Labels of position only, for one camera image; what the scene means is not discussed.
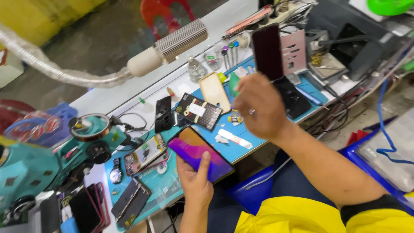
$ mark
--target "beige phone case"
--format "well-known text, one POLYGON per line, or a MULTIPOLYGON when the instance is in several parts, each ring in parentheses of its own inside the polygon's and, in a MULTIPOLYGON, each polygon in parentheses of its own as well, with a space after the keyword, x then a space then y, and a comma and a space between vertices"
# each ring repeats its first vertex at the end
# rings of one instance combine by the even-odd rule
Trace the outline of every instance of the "beige phone case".
POLYGON ((231 110, 230 101, 216 72, 201 78, 199 84, 204 100, 223 109, 222 115, 231 110))

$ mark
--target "microscope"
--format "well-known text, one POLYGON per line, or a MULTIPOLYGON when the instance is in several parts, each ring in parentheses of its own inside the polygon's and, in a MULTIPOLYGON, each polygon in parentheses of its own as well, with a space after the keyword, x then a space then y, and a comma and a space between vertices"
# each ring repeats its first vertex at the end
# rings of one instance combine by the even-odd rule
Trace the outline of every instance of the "microscope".
POLYGON ((93 165, 108 161, 118 146, 141 145, 141 139, 132 139, 116 126, 121 124, 104 114, 72 118, 72 137, 55 152, 26 143, 0 145, 0 213, 5 213, 0 221, 8 223, 35 207, 41 192, 73 191, 93 165))

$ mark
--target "wristwatch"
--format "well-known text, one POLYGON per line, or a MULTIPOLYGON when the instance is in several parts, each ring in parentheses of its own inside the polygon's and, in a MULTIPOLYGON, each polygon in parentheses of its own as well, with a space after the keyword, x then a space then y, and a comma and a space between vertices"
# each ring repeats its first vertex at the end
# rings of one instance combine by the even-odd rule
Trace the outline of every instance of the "wristwatch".
POLYGON ((113 169, 109 174, 109 180, 112 184, 119 184, 122 180, 122 172, 119 168, 120 165, 120 158, 116 158, 113 160, 113 169))

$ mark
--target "watch face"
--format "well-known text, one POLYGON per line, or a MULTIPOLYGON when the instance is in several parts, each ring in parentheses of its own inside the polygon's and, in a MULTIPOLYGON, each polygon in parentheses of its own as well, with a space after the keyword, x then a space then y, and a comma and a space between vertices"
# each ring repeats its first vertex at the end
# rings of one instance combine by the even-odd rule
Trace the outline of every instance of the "watch face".
POLYGON ((112 170, 109 174, 109 179, 112 183, 120 182, 121 180, 121 171, 118 169, 112 170))

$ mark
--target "hand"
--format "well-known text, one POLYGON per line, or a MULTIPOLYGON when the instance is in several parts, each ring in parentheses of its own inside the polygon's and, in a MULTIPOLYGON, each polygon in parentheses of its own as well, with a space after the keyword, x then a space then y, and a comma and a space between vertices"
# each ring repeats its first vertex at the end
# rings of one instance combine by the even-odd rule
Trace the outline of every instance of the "hand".
POLYGON ((286 130, 293 123, 286 117, 286 111, 279 91, 268 78, 255 73, 240 79, 235 87, 239 95, 234 100, 234 107, 244 118, 247 129, 259 138, 272 142, 286 137, 286 130))
POLYGON ((176 156, 177 172, 183 186, 186 206, 208 209, 213 198, 213 184, 207 180, 211 155, 204 152, 198 172, 196 172, 180 156, 176 156))

